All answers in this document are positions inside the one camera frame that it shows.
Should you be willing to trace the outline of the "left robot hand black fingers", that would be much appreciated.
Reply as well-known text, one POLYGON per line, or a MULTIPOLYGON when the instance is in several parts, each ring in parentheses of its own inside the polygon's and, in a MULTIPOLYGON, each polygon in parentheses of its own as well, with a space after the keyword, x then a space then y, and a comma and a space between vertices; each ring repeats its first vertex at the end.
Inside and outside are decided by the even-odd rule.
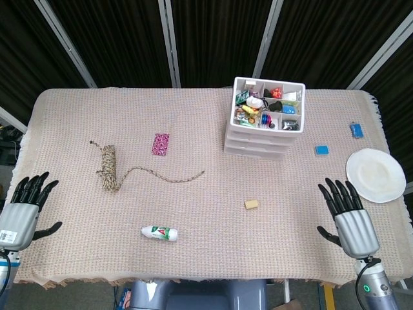
POLYGON ((57 180, 45 185, 49 173, 44 172, 32 178, 23 178, 15 187, 11 200, 1 211, 1 250, 19 252, 26 249, 32 241, 56 233, 62 222, 50 228, 37 230, 39 215, 57 180))

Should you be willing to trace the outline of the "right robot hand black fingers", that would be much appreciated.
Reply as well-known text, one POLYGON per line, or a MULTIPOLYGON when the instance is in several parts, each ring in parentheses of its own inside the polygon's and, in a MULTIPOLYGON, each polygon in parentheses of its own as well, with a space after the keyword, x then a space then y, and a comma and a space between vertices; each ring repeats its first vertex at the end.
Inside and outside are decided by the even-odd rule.
POLYGON ((351 258, 366 260, 380 249, 379 240, 368 211, 353 184, 339 180, 325 179, 326 185, 318 187, 325 199, 334 221, 337 234, 329 233, 324 227, 317 231, 324 239, 332 242, 351 258))

